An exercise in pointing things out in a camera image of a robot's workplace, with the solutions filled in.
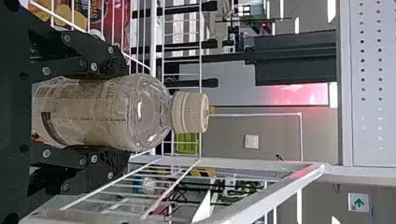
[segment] metal rod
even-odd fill
[[[124,14],[125,14],[125,10],[124,10],[124,5],[125,5],[125,1],[126,0],[122,0],[122,7],[121,7],[121,24],[122,24],[122,26],[123,26],[123,24],[124,24]],[[121,28],[121,52],[123,52],[124,51],[124,29],[123,28]]]
[[[143,177],[160,177],[160,178],[174,178],[176,179],[177,177],[172,177],[169,175],[134,175],[134,176],[143,176]]]
[[[202,3],[201,7],[204,9],[204,11],[207,12],[218,10],[216,1],[204,2]],[[179,5],[172,7],[157,7],[156,11],[157,11],[157,16],[186,14],[186,13],[198,12],[199,6],[198,4],[190,4],[190,5]],[[151,14],[151,12],[152,12],[152,8],[146,9],[146,13],[144,13],[144,11],[140,10],[139,8],[137,11],[133,11],[132,19],[144,17],[145,15]]]
[[[87,199],[85,200],[85,202],[87,203],[106,203],[106,204],[114,204],[114,205],[118,205],[118,206],[137,206],[138,204],[142,204],[142,202],[148,203],[149,201],[155,202],[155,200],[152,199],[134,199],[132,201],[132,203],[128,203],[128,198],[123,199],[122,201],[106,201],[106,200],[98,200],[98,199]]]
[[[111,45],[114,45],[114,17],[115,17],[115,10],[116,10],[116,1],[113,1],[113,9],[111,15]]]
[[[172,23],[174,23],[174,22],[180,22],[180,21],[198,21],[198,20],[172,20],[172,21],[165,21],[165,22],[172,22]]]
[[[136,2],[137,2],[136,8],[137,8],[137,14],[138,14],[137,20],[136,20],[136,47],[137,47],[136,59],[137,59],[137,62],[140,62],[139,61],[139,47],[140,47],[139,46],[140,45],[140,43],[139,43],[139,40],[140,40],[140,17],[139,17],[139,13],[140,13],[140,0],[137,0]],[[136,73],[139,73],[139,64],[138,63],[136,63]]]
[[[132,160],[133,158],[136,158],[136,157],[139,157],[139,156],[141,156],[141,155],[150,153],[150,151],[151,151],[151,149],[146,150],[146,151],[139,152],[139,153],[137,153],[137,154],[134,154],[133,156],[131,156],[131,157],[129,158],[129,161],[131,162],[131,160]]]
[[[131,188],[131,189],[141,189],[143,188],[142,185],[126,185],[126,184],[115,184],[111,187],[117,187],[117,188]],[[163,188],[163,187],[151,187],[154,189],[167,189],[167,188]]]
[[[180,184],[184,185],[196,185],[196,186],[207,186],[207,187],[218,187],[218,188],[244,188],[244,189],[265,189],[265,185],[263,187],[253,187],[253,186],[233,186],[233,185],[222,185],[222,184],[202,184],[202,183],[194,183],[194,182],[180,182]]]
[[[161,201],[162,201],[173,189],[174,189],[175,186],[178,185],[178,183],[180,183],[180,181],[184,178],[184,176],[186,176],[186,175],[190,172],[190,170],[192,170],[192,168],[194,168],[194,166],[195,166],[198,162],[199,162],[199,160],[197,160],[193,165],[191,165],[190,168],[187,169],[187,170],[183,173],[183,175],[181,175],[181,176],[177,179],[177,181],[176,181],[175,183],[173,183],[173,185],[161,195],[161,197],[157,200],[157,202],[155,202],[155,203],[154,203],[154,204],[142,215],[141,219],[145,219],[145,218],[149,215],[150,212],[154,211],[154,209],[158,206],[158,204],[159,204],[159,203],[160,203],[160,202],[161,202]]]
[[[194,175],[187,175],[185,178],[190,179],[214,179],[214,180],[228,180],[230,177],[222,177],[222,176],[194,176]],[[243,180],[243,181],[268,181],[268,182],[276,182],[276,180],[266,180],[265,178],[236,178],[235,180]]]
[[[155,162],[159,161],[160,159],[161,159],[161,158],[159,158],[159,159],[157,159],[157,160],[155,160],[155,161],[149,162],[149,163],[147,163],[146,165],[143,165],[143,166],[141,166],[140,168],[138,168],[138,169],[132,171],[132,172],[129,173],[128,175],[124,175],[124,176],[122,176],[122,177],[120,177],[120,178],[118,178],[118,179],[116,179],[116,180],[111,181],[110,183],[108,183],[108,184],[106,184],[106,185],[103,185],[101,188],[96,189],[96,190],[94,190],[93,192],[91,192],[91,193],[89,193],[89,194],[86,194],[85,196],[83,196],[83,197],[81,197],[81,198],[79,198],[79,199],[73,201],[72,203],[69,203],[69,204],[67,204],[67,205],[65,205],[65,206],[63,206],[63,207],[61,207],[60,210],[66,210],[66,209],[68,209],[68,208],[70,208],[70,207],[73,207],[74,205],[76,205],[76,204],[78,204],[78,203],[81,203],[82,201],[84,201],[84,200],[86,200],[86,199],[88,199],[88,198],[91,198],[91,196],[95,195],[96,193],[99,193],[100,191],[102,191],[102,190],[104,190],[104,189],[106,189],[106,188],[108,188],[108,187],[111,187],[112,185],[114,185],[114,184],[118,183],[119,181],[121,181],[121,180],[127,178],[128,176],[131,176],[131,175],[136,174],[137,172],[139,172],[139,171],[145,169],[146,167],[150,166],[151,164],[154,164]]]
[[[54,4],[55,0],[50,0],[50,11],[52,13],[54,13],[55,10],[55,4]],[[50,26],[53,27],[53,16],[50,17]]]
[[[89,33],[90,30],[91,30],[91,0],[88,1],[87,19],[88,19],[88,21],[87,21],[87,32]]]
[[[158,198],[160,195],[154,194],[140,194],[140,193],[126,193],[126,192],[114,192],[114,191],[100,191],[100,194],[110,194],[110,195],[120,195],[120,196],[130,196],[139,198]]]
[[[164,74],[165,76],[198,76],[199,74],[187,74],[187,73],[182,73],[182,74]]]
[[[74,16],[75,16],[75,1],[72,1],[72,6],[71,6],[71,10],[72,10],[72,23],[74,24]]]
[[[136,215],[136,213],[130,213],[130,212],[120,212],[120,211],[112,211],[112,210],[106,210],[107,214],[112,214],[112,215],[117,215],[117,216],[124,216],[124,217],[140,217],[140,215]],[[182,217],[165,217],[165,216],[158,216],[158,215],[150,215],[148,216],[149,220],[156,220],[156,221],[175,221],[175,222],[180,222],[180,223],[190,223],[191,220],[187,218],[182,218]]]
[[[146,13],[145,13],[145,11],[146,11],[146,3],[147,3],[147,1],[145,0],[145,1],[143,1],[143,13],[144,13],[144,15],[143,15],[143,45],[142,46],[146,46]],[[150,19],[151,20],[157,20],[157,17],[150,17]],[[142,57],[143,57],[143,62],[146,60],[146,48],[143,48],[143,53],[142,53]]]
[[[136,181],[136,182],[143,182],[144,179],[132,179],[132,178],[125,178],[123,180],[127,180],[127,181]],[[172,181],[165,181],[165,180],[153,180],[156,183],[162,183],[162,184],[172,184]]]
[[[197,142],[169,142],[169,141],[163,141],[164,143],[173,143],[173,144],[198,144]]]
[[[175,133],[172,131],[171,133],[171,140],[172,142],[175,142]],[[171,145],[171,155],[173,156],[175,153],[175,144]]]
[[[292,20],[293,17],[285,17],[285,18],[271,18],[271,19],[239,19],[239,20],[222,20],[216,21],[216,23],[224,23],[224,22],[241,22],[241,21],[261,21],[261,22],[273,22],[280,20]]]
[[[157,76],[157,60],[156,60],[156,42],[157,42],[157,0],[151,0],[151,15],[150,15],[150,50],[149,50],[149,67],[152,77]]]
[[[199,84],[198,84],[198,86],[199,86],[199,92],[200,93],[202,93],[202,53],[203,53],[203,51],[202,51],[202,42],[204,41],[203,40],[203,35],[204,35],[204,31],[202,30],[202,28],[203,28],[203,21],[204,21],[204,18],[203,18],[203,15],[202,15],[202,0],[199,0],[199,2],[198,2],[198,4],[199,4],[199,12],[198,12],[198,17],[199,17],[199,20],[198,20],[198,29],[199,29],[199,51],[198,51],[198,61],[199,61],[199,72],[198,72],[198,74],[199,74]],[[198,158],[201,158],[202,157],[202,133],[199,133],[198,134],[198,137],[199,137],[199,145],[198,145]]]

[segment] bottle cap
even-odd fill
[[[203,93],[178,91],[171,113],[176,133],[204,133],[209,122],[209,99]]]

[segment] white wall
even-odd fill
[[[367,193],[371,198],[370,213],[347,211],[349,192]],[[392,224],[396,214],[393,212],[396,189],[355,185],[313,183],[303,190],[303,223],[334,224],[335,217],[341,224]],[[278,224],[294,224],[296,221],[296,196],[291,197],[277,209]]]
[[[305,161],[338,162],[337,111],[325,106],[232,107],[218,108],[218,113],[295,113],[303,114],[303,148]],[[203,155],[238,159],[300,159],[300,130],[297,118],[254,118],[254,120],[210,119],[203,135]],[[260,136],[260,149],[246,149],[244,134]]]

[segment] black bar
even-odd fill
[[[202,3],[202,11],[217,11],[218,10],[218,2],[217,1],[209,1]],[[183,6],[174,6],[174,7],[166,7],[165,15],[174,15],[174,14],[183,14],[183,13],[191,13],[198,12],[199,4],[190,4]],[[137,19],[137,14],[139,14],[139,18],[149,17],[151,13],[151,9],[147,8],[146,13],[144,9],[132,12],[132,19]],[[157,16],[163,15],[163,8],[157,7]]]
[[[313,48],[313,49],[268,49],[263,51],[254,52],[237,52],[237,53],[225,53],[225,54],[212,54],[203,55],[203,63],[221,63],[231,61],[245,61],[245,60],[285,60],[292,58],[313,58],[313,57],[335,57],[336,46]],[[178,64],[183,63],[198,63],[198,62],[182,62],[184,60],[197,60],[197,56],[184,56],[184,57],[172,57],[172,61],[180,60],[180,62],[174,62]]]
[[[235,21],[262,21],[262,22],[272,22],[272,21],[280,21],[280,20],[291,20],[293,17],[285,17],[285,18],[271,18],[271,19],[239,19],[239,20],[222,20],[216,21],[216,23],[223,22],[235,22]]]
[[[85,168],[88,163],[88,158],[86,155],[76,153],[76,151],[74,150],[59,149],[34,141],[31,142],[30,146],[32,149],[32,157],[30,163],[32,165],[56,165],[81,170]],[[43,152],[47,149],[50,151],[50,155],[49,157],[44,158]]]
[[[164,84],[167,88],[199,87],[199,80],[171,81]],[[202,87],[204,88],[217,88],[218,86],[219,80],[217,78],[202,79]]]
[[[199,47],[199,42],[189,42],[189,43],[176,43],[176,44],[167,44],[164,45],[165,52],[168,51],[179,51],[179,50],[189,50],[189,49],[197,49]],[[218,47],[218,41],[216,39],[208,39],[206,41],[202,41],[202,49],[216,49]],[[131,48],[131,53],[136,54],[137,48]],[[163,45],[157,45],[157,52],[163,51]],[[143,52],[143,47],[139,47],[139,52]],[[149,46],[146,46],[145,52],[149,52]]]

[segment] black metal frame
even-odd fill
[[[128,66],[117,47],[78,31],[56,31],[18,0],[0,1],[0,14],[6,34],[0,39],[0,223],[18,223],[56,194],[89,192],[119,177],[130,157],[108,147],[58,149],[32,141],[32,83],[58,76],[109,79],[127,75]],[[39,169],[30,175],[31,166]]]

